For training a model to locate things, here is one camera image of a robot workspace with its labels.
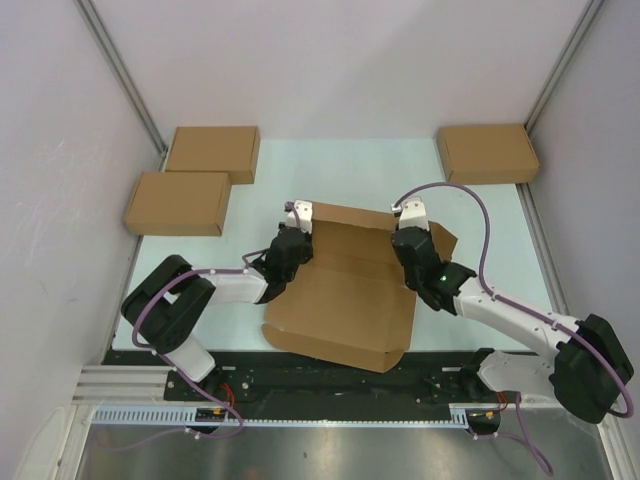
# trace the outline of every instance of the cardboard lid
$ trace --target cardboard lid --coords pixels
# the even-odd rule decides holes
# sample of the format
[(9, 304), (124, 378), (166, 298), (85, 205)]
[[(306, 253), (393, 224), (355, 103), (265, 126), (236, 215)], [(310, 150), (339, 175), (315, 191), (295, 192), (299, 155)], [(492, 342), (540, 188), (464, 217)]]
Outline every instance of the cardboard lid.
[(234, 172), (254, 161), (257, 127), (178, 127), (167, 171)]
[(446, 146), (453, 172), (497, 174), (536, 171), (540, 166), (521, 124), (443, 127), (438, 139)]
[(134, 233), (183, 235), (222, 230), (229, 200), (226, 173), (144, 172), (125, 223)]

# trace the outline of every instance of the open cardboard box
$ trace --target open cardboard box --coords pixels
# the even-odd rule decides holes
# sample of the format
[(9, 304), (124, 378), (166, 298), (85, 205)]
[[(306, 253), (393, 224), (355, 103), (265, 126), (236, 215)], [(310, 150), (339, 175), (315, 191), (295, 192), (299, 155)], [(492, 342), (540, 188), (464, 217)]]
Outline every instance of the open cardboard box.
[[(391, 246), (390, 213), (313, 203), (313, 251), (293, 282), (267, 304), (262, 332), (274, 347), (386, 372), (409, 349), (416, 304)], [(457, 239), (430, 223), (436, 251), (451, 260)]]

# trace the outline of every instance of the metal plate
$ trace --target metal plate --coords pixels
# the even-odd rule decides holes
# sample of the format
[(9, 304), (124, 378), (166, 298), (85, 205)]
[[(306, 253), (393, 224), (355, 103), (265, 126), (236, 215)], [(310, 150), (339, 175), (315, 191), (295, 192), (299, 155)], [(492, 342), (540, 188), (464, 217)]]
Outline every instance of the metal plate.
[[(173, 406), (101, 406), (93, 418), (94, 425), (146, 426), (235, 426), (237, 421), (202, 421), (196, 412), (202, 407)], [(451, 407), (438, 419), (422, 421), (336, 421), (336, 420), (245, 420), (247, 427), (357, 427), (357, 428), (462, 428), (468, 427), (464, 408)]]
[[(528, 410), (534, 441), (563, 480), (611, 479), (597, 428), (562, 410)], [(93, 426), (111, 446), (165, 427)], [(503, 432), (519, 433), (513, 411)], [(478, 441), (464, 430), (432, 428), (249, 428), (230, 440), (177, 433), (123, 454), (90, 442), (78, 480), (541, 480), (529, 451), (508, 439)]]

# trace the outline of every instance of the cardboard box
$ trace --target cardboard box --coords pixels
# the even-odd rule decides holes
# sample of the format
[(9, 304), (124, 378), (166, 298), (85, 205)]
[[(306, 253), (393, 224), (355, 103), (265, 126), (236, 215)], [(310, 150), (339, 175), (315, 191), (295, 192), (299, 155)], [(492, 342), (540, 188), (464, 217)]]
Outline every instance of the cardboard box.
[(527, 183), (540, 168), (520, 124), (443, 127), (437, 143), (442, 169), (450, 182)]
[(219, 237), (230, 194), (226, 173), (145, 172), (124, 222), (136, 235)]
[(226, 172), (232, 185), (253, 183), (258, 127), (178, 127), (167, 172)]
[[(267, 304), (262, 332), (274, 347), (386, 372), (409, 349), (416, 294), (391, 246), (393, 215), (313, 203), (314, 257)], [(438, 224), (441, 258), (456, 238)]]

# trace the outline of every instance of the cardboard flap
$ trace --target cardboard flap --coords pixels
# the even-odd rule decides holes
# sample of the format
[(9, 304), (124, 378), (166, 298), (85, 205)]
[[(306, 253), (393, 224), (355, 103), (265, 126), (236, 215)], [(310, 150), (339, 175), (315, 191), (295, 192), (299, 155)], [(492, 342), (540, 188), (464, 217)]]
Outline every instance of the cardboard flap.
[(319, 202), (313, 202), (313, 221), (341, 223), (388, 232), (395, 230), (397, 223), (396, 218), (391, 213), (341, 207)]
[(429, 230), (431, 231), (433, 246), (436, 247), (436, 253), (440, 260), (450, 262), (458, 243), (458, 238), (439, 223), (429, 222)]
[(345, 346), (291, 333), (269, 324), (262, 325), (262, 334), (271, 345), (279, 350), (379, 373), (393, 368), (404, 354), (404, 350), (376, 352)]
[(391, 246), (391, 232), (356, 227), (346, 223), (318, 220), (315, 214), (315, 205), (313, 212), (313, 250), (318, 253), (329, 253), (331, 255), (393, 265), (402, 270), (402, 266), (398, 262)]
[(309, 266), (342, 272), (359, 278), (387, 281), (397, 286), (404, 285), (404, 270), (400, 264), (375, 262), (316, 250)]

